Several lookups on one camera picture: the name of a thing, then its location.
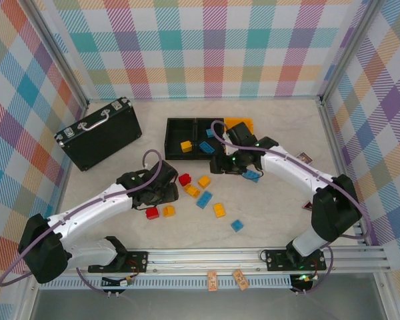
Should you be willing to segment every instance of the blue lego brick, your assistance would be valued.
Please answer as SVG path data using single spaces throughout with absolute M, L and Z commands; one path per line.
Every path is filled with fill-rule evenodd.
M 241 176 L 248 180 L 252 180 L 255 183 L 258 183 L 259 178 L 261 177 L 259 173 L 256 173 L 252 170 L 247 170 L 247 172 L 242 174 Z
M 202 143 L 200 143 L 199 147 L 203 152 L 206 152 L 206 153 L 214 153 L 215 152 L 214 148 L 212 148 L 211 145 L 208 144 L 206 141 L 203 141 Z
M 231 224 L 231 227 L 234 229 L 235 232 L 239 232 L 240 230 L 242 230 L 244 225 L 240 222 L 240 220 L 237 219 Z
M 212 194 L 208 191 L 205 191 L 204 194 L 201 195 L 200 199 L 197 201 L 197 205 L 204 209 L 208 202 L 212 199 Z
M 213 138 L 213 137 L 214 137 L 213 132 L 212 132 L 212 129 L 207 129 L 207 130 L 206 130 L 206 134 L 207 134 L 207 137 L 208 137 L 208 138 Z

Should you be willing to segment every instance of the red lego brick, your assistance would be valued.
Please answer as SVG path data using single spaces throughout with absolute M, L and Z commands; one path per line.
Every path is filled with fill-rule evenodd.
M 147 215 L 147 219 L 148 220 L 153 220 L 153 219 L 158 218 L 160 216 L 159 215 L 159 210 L 157 210 L 157 208 L 147 209 L 145 211 L 145 214 Z
M 182 176 L 180 176 L 178 178 L 179 183 L 184 187 L 186 186 L 188 183 L 191 182 L 191 177 L 189 176 L 188 173 L 184 173 Z

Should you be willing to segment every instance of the paper tag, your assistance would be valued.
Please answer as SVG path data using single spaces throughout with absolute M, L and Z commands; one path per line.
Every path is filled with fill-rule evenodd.
M 310 201 L 308 201 L 306 204 L 304 204 L 304 205 L 302 206 L 302 208 L 305 209 L 305 210 L 310 210 L 310 211 L 312 211 L 312 210 L 313 210 L 313 204 L 312 204 Z
M 245 290 L 249 287 L 249 283 L 247 282 L 245 276 L 242 274 L 241 270 L 236 270 L 233 272 L 233 277 L 235 279 L 235 282 L 240 287 L 240 290 Z
M 311 162 L 313 162 L 312 158 L 310 158 L 310 156 L 308 156 L 305 152 L 301 152 L 300 154 L 298 154 L 296 156 L 296 159 L 301 160 L 302 162 L 306 163 L 306 164 L 310 164 Z
M 218 291 L 216 271 L 209 271 L 207 273 L 207 286 L 209 288 L 209 291 Z

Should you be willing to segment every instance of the black briefcase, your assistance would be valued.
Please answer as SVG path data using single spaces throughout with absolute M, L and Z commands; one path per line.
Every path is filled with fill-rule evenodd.
M 141 135 L 132 103 L 122 97 L 58 132 L 55 140 L 86 171 Z

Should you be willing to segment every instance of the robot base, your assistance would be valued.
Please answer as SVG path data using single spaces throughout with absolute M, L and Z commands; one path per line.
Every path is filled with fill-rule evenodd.
M 109 265 L 90 265 L 89 273 L 145 273 L 148 264 L 147 251 L 128 251 L 116 237 L 106 237 L 117 252 L 117 256 Z
M 287 250 L 265 250 L 265 260 L 268 271 L 323 271 L 326 270 L 325 256 L 322 250 L 316 250 L 304 261 L 294 267 L 293 263 L 287 257 Z

